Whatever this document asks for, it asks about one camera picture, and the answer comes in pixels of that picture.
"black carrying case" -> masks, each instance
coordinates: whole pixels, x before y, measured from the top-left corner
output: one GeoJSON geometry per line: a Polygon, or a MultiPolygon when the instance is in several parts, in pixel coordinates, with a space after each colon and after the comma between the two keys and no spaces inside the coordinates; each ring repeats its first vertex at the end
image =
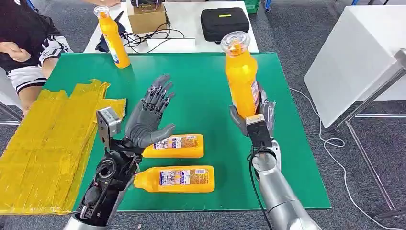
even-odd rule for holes
{"type": "Polygon", "coordinates": [[[217,44],[231,32],[249,30],[248,18],[240,7],[205,9],[200,22],[205,40],[217,44]]]}

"cable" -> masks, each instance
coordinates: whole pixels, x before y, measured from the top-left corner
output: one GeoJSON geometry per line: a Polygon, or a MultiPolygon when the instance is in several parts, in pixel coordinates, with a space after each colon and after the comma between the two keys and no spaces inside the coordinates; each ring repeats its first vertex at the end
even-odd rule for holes
{"type": "Polygon", "coordinates": [[[156,49],[158,46],[160,46],[162,43],[167,42],[167,41],[169,41],[169,40],[171,40],[171,39],[185,38],[185,35],[184,35],[181,31],[175,30],[175,29],[171,29],[170,24],[168,24],[168,23],[161,24],[160,26],[158,26],[158,28],[157,28],[154,32],[152,32],[152,33],[150,33],[150,34],[146,34],[146,35],[144,35],[144,36],[139,36],[139,35],[137,35],[137,34],[130,33],[130,32],[123,32],[123,34],[124,34],[126,40],[128,41],[126,44],[124,44],[124,46],[130,47],[134,52],[136,52],[136,53],[138,53],[138,54],[141,54],[141,53],[137,52],[137,51],[135,50],[135,48],[136,48],[137,46],[139,46],[141,43],[147,41],[148,39],[152,39],[153,36],[155,36],[155,35],[158,35],[158,34],[166,34],[165,37],[162,38],[162,39],[166,39],[166,40],[162,41],[162,42],[159,43],[157,46],[155,46],[154,48],[152,48],[152,49],[149,50],[148,52],[145,52],[144,54],[147,54],[147,53],[153,51],[153,50],[156,49]],[[162,26],[164,26],[164,25],[168,25],[168,26],[169,26],[169,29],[167,29],[167,28],[160,29],[160,28],[161,28],[162,26]],[[171,37],[171,38],[169,38],[169,35],[170,35],[170,32],[171,32],[171,31],[176,31],[176,32],[180,33],[180,34],[182,35],[182,37],[171,37]]]}
{"type": "Polygon", "coordinates": [[[257,149],[256,151],[252,150],[252,153],[250,155],[248,155],[248,157],[247,157],[247,160],[249,161],[249,175],[251,177],[252,188],[254,189],[255,196],[257,197],[258,204],[261,207],[262,213],[264,214],[264,218],[265,218],[265,220],[267,222],[268,228],[269,228],[269,230],[272,230],[271,223],[268,220],[268,217],[267,217],[267,215],[265,213],[264,206],[262,205],[261,200],[259,198],[257,188],[255,187],[254,176],[252,175],[252,159],[255,157],[255,155],[258,152],[259,152],[259,149],[257,149]]]}
{"type": "Polygon", "coordinates": [[[300,92],[299,90],[296,90],[296,89],[293,89],[293,88],[290,88],[290,87],[289,87],[289,89],[292,90],[292,91],[298,92],[298,93],[300,93],[301,95],[303,95],[303,96],[310,102],[310,105],[312,106],[313,112],[318,116],[318,118],[319,118],[319,133],[318,133],[318,136],[319,136],[320,140],[323,141],[323,146],[324,146],[324,149],[326,150],[326,152],[330,155],[330,157],[331,157],[331,158],[343,169],[343,171],[344,171],[344,185],[345,185],[345,189],[347,190],[347,194],[348,194],[348,197],[350,198],[350,201],[355,205],[355,207],[356,207],[359,211],[361,211],[366,217],[368,217],[370,220],[372,220],[372,221],[373,221],[375,224],[377,224],[379,227],[384,228],[384,229],[388,229],[388,230],[405,230],[405,229],[390,228],[390,227],[385,227],[385,226],[383,226],[382,224],[378,223],[374,218],[370,217],[366,212],[364,212],[364,211],[355,203],[355,201],[352,199],[350,190],[348,189],[348,185],[347,185],[347,170],[345,169],[345,167],[344,167],[342,164],[340,164],[340,162],[338,162],[338,161],[333,157],[333,155],[331,155],[330,151],[328,151],[328,149],[327,149],[327,144],[341,148],[341,147],[344,147],[344,146],[345,146],[345,142],[344,142],[343,140],[339,139],[339,138],[330,138],[330,139],[324,140],[324,139],[321,137],[321,119],[320,119],[320,115],[317,113],[317,111],[316,111],[315,107],[313,106],[313,103],[312,103],[312,101],[310,100],[310,98],[307,97],[304,93],[300,92]],[[339,144],[334,144],[334,143],[331,142],[332,140],[341,141],[342,144],[341,144],[341,145],[339,145],[339,144]]]}

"yellow bottle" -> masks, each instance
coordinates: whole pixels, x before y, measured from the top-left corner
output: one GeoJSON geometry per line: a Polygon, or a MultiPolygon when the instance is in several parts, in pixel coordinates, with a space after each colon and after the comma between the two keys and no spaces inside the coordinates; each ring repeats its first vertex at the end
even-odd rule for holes
{"type": "Polygon", "coordinates": [[[226,52],[226,75],[233,105],[243,117],[256,114],[258,107],[257,61],[249,54],[249,36],[235,31],[227,34],[221,41],[226,52]]]}
{"type": "Polygon", "coordinates": [[[145,158],[201,158],[204,155],[202,134],[172,135],[145,148],[145,158]]]}
{"type": "Polygon", "coordinates": [[[100,29],[110,49],[115,65],[122,69],[130,65],[130,58],[118,34],[117,23],[110,17],[107,6],[96,6],[94,14],[99,19],[100,29]]]}
{"type": "Polygon", "coordinates": [[[135,176],[134,186],[150,193],[209,193],[214,168],[209,165],[154,167],[135,176]]]}

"humanoid robot hand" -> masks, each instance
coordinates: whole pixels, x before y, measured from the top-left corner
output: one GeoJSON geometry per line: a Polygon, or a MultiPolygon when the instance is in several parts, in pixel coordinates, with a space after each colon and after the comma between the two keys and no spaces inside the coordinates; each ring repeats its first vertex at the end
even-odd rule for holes
{"type": "MultiPolygon", "coordinates": [[[[259,98],[260,98],[260,103],[258,105],[257,109],[257,114],[263,114],[265,118],[265,122],[267,124],[267,128],[269,131],[270,137],[273,137],[273,109],[275,107],[275,102],[268,100],[268,97],[266,95],[265,90],[261,86],[259,82],[258,83],[258,90],[259,90],[259,98]]],[[[230,115],[231,119],[234,121],[234,123],[238,126],[238,128],[241,130],[242,134],[244,136],[248,137],[248,132],[247,132],[247,124],[245,122],[245,119],[238,114],[237,108],[233,105],[230,105],[230,115]]]]}
{"type": "Polygon", "coordinates": [[[164,140],[172,135],[175,124],[170,123],[158,130],[162,114],[175,93],[168,91],[172,87],[169,74],[160,75],[148,89],[144,98],[131,113],[125,126],[125,136],[132,141],[135,147],[145,148],[151,144],[164,140]]]}

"green table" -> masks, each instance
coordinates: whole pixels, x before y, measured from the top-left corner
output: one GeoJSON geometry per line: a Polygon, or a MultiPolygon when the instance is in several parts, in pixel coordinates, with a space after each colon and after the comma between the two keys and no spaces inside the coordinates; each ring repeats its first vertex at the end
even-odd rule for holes
{"type": "MultiPolygon", "coordinates": [[[[259,66],[258,81],[268,97],[277,102],[274,133],[282,150],[283,174],[305,208],[331,208],[277,55],[261,53],[253,56],[259,66]]],[[[171,74],[176,96],[165,111],[160,126],[173,122],[176,124],[175,134],[203,134],[204,157],[143,159],[141,170],[154,166],[212,165],[215,190],[206,194],[166,194],[148,193],[132,187],[119,210],[259,209],[246,160],[250,140],[241,135],[229,117],[231,97],[224,54],[147,54],[131,55],[130,59],[131,66],[118,69],[110,54],[63,54],[45,88],[65,90],[69,95],[77,83],[88,83],[92,78],[109,82],[111,86],[106,98],[128,99],[124,127],[136,102],[144,96],[153,79],[162,73],[171,74]]],[[[102,157],[103,144],[96,138],[73,209],[84,195],[102,157]]]]}

